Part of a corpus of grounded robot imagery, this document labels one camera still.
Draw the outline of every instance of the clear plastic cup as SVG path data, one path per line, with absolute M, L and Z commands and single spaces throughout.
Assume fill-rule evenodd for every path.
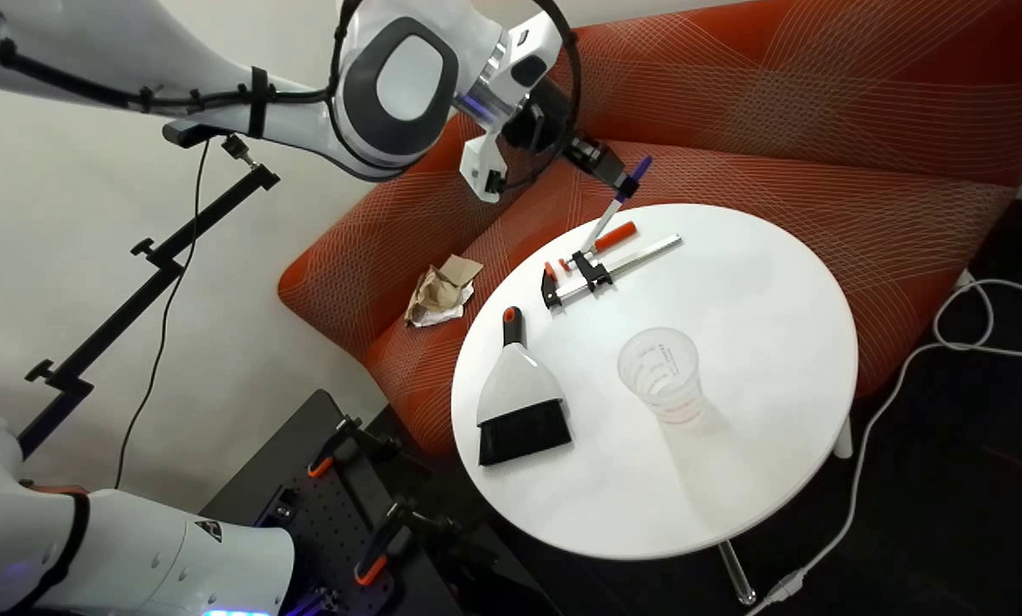
M 686 424 L 705 410 L 697 345 L 670 328 L 652 328 L 632 336 L 616 357 L 616 373 L 666 424 Z

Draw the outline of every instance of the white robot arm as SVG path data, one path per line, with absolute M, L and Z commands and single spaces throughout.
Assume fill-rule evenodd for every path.
M 518 112 L 569 36 L 551 0 L 539 4 L 549 12 L 504 30 L 468 0 L 342 0 L 316 89 L 210 50 L 159 0 L 0 0 L 0 88 L 186 119 L 384 181 L 435 143 L 451 108 L 487 141 Z M 463 174 L 494 202 L 487 167 L 506 164 L 479 149 L 466 149 Z
M 0 88 L 244 133 L 371 181 L 420 159 L 457 108 L 485 130 L 466 145 L 461 171 L 496 200 L 506 163 L 495 137 L 561 45 L 577 70 L 566 20 L 553 0 L 535 1 L 545 12 L 504 30 L 468 0 L 343 0 L 328 85 L 312 89 L 222 57 L 158 0 L 0 0 Z M 572 141 L 577 82 L 570 100 L 561 139 L 547 144 L 553 157 Z M 18 484 L 21 460 L 0 421 L 0 613 L 279 613 L 294 565 L 284 530 L 117 490 L 31 490 Z

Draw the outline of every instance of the round white table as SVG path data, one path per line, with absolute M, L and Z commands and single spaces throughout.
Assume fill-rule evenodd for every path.
M 639 233 L 604 264 L 668 234 L 683 242 L 553 312 L 543 266 L 568 257 L 594 223 L 549 242 L 480 309 L 451 398 L 461 461 L 492 507 L 558 549 L 619 561 L 727 541 L 784 506 L 847 437 L 857 366 L 841 288 L 787 231 L 692 203 L 619 211 L 608 228 L 626 221 Z M 582 282 L 561 276 L 561 286 Z M 572 443 L 480 467 L 476 402 L 508 305 L 521 309 L 526 347 L 563 389 Z M 710 409 L 690 424 L 660 424 L 616 375 L 625 340 L 660 326 L 698 347 Z

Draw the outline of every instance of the patterned fabric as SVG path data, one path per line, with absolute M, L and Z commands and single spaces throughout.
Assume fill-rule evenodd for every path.
M 1022 0 L 763 0 L 578 45 L 598 138 L 1022 181 Z
M 626 162 L 655 156 L 631 206 L 709 202 L 806 242 L 849 297 L 860 394 L 904 358 L 1022 180 L 1022 0 L 762 0 L 580 29 L 579 47 L 585 128 Z M 453 121 L 279 285 L 431 453 L 453 451 L 453 367 L 479 305 L 611 198 L 560 163 L 521 198 L 479 202 L 457 172 L 475 134 Z M 406 329 L 418 276 L 452 252 L 485 266 L 466 319 Z
M 857 394 L 878 388 L 928 324 L 1015 189 L 802 160 L 610 143 L 623 160 L 654 156 L 629 206 L 709 202 L 796 235 L 826 262 L 853 311 Z M 557 235 L 597 219 L 612 199 L 570 164 L 546 173 L 472 243 L 483 263 L 464 319 L 406 328 L 398 314 L 363 363 L 417 443 L 453 451 L 449 394 L 464 335 L 503 278 Z

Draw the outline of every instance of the dark floor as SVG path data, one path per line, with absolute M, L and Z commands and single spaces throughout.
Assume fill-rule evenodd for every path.
M 976 277 L 1022 283 L 1022 202 L 972 264 Z M 1022 296 L 990 292 L 991 344 L 1022 348 Z M 972 339 L 980 302 L 948 311 L 949 339 Z M 860 433 L 885 393 L 853 409 Z M 734 539 L 761 596 L 840 528 L 853 461 L 830 459 L 780 512 Z M 484 514 L 459 469 L 437 491 L 465 518 Z M 596 561 L 491 526 L 565 616 L 745 613 L 714 551 L 667 561 Z M 799 596 L 764 613 L 1006 615 L 1022 613 L 1022 359 L 932 350 L 910 368 L 898 400 L 872 432 L 850 533 L 804 579 Z

